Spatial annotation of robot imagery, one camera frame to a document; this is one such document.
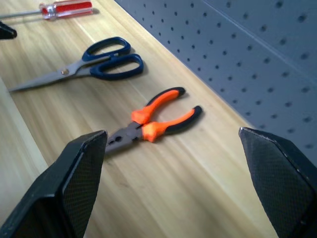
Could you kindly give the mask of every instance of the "pegboard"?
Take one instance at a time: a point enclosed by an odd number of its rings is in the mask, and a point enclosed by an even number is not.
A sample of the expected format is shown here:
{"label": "pegboard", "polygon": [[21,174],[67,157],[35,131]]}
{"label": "pegboard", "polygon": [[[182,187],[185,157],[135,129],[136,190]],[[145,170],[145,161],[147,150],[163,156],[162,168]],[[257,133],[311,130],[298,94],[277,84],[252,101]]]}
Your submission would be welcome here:
{"label": "pegboard", "polygon": [[317,166],[317,1],[116,1],[250,124]]}

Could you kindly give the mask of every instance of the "blue scissors handle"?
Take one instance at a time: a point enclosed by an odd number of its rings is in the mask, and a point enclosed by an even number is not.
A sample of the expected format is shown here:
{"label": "blue scissors handle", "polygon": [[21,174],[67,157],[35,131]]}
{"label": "blue scissors handle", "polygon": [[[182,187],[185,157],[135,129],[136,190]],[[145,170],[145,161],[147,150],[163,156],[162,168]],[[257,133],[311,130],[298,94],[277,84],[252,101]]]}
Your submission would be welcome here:
{"label": "blue scissors handle", "polygon": [[[135,69],[126,71],[126,72],[120,72],[120,73],[105,73],[105,70],[120,66],[129,62],[135,62],[139,66]],[[119,79],[124,79],[128,77],[132,77],[134,75],[137,75],[139,73],[143,72],[143,61],[141,57],[137,54],[130,54],[122,57],[113,57],[110,60],[100,63],[96,66],[93,66],[90,68],[90,74],[98,79],[102,80],[119,80]]]}
{"label": "blue scissors handle", "polygon": [[[93,54],[96,51],[101,50],[101,49],[105,48],[106,46],[110,46],[112,44],[122,45],[123,48],[121,48],[119,50],[99,54],[99,55]],[[84,54],[82,56],[82,60],[84,62],[88,62],[88,61],[96,60],[96,59],[99,59],[99,58],[102,58],[105,56],[113,57],[115,55],[128,54],[128,53],[130,53],[130,51],[131,51],[131,45],[126,40],[122,39],[121,37],[112,37],[112,38],[108,38],[108,39],[96,42],[92,46],[90,46],[84,52]]]}

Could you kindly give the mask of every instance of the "orange handle grip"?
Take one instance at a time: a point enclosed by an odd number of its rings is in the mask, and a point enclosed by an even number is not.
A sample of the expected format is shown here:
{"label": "orange handle grip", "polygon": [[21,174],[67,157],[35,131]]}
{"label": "orange handle grip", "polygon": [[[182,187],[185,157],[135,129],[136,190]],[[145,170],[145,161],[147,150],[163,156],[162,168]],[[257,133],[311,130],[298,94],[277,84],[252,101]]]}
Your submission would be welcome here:
{"label": "orange handle grip", "polygon": [[199,118],[202,112],[203,109],[200,106],[196,106],[179,119],[169,122],[151,122],[142,127],[143,139],[154,142],[156,138],[163,134],[176,133],[180,130],[186,129]]}
{"label": "orange handle grip", "polygon": [[139,111],[132,113],[132,121],[138,124],[146,124],[150,121],[153,112],[162,104],[182,96],[186,90],[182,87],[174,87],[164,90],[153,97],[148,104]]}

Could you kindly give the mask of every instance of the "wooden surface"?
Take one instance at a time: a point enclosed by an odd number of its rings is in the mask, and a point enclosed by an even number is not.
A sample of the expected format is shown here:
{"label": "wooden surface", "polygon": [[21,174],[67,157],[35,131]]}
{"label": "wooden surface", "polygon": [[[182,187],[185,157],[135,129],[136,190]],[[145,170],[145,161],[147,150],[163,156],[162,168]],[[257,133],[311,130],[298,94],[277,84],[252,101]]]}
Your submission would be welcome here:
{"label": "wooden surface", "polygon": [[[8,0],[1,13],[32,10],[35,0]],[[109,134],[130,122],[155,94],[182,86],[188,96],[155,117],[169,120],[195,105],[203,118],[187,132],[142,142],[104,163],[89,238],[274,238],[252,185],[238,130],[248,126],[112,0],[100,13],[46,22],[4,21],[18,38],[0,42],[0,224],[67,142]],[[143,75],[117,82],[75,79],[10,95],[7,88],[80,59],[88,46],[120,36],[145,64]]]}

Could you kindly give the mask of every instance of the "orange pliers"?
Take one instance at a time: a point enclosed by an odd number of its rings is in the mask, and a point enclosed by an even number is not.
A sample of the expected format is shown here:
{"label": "orange pliers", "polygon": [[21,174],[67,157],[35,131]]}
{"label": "orange pliers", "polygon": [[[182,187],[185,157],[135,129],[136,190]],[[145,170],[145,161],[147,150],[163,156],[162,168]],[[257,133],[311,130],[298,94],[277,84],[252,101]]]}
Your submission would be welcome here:
{"label": "orange pliers", "polygon": [[148,140],[154,142],[156,138],[163,134],[176,133],[190,126],[202,114],[203,110],[200,106],[195,106],[190,112],[176,120],[150,122],[152,114],[159,106],[184,95],[185,92],[186,90],[182,87],[167,89],[153,97],[142,110],[134,111],[132,122],[108,138],[106,155],[123,149],[135,141]]}

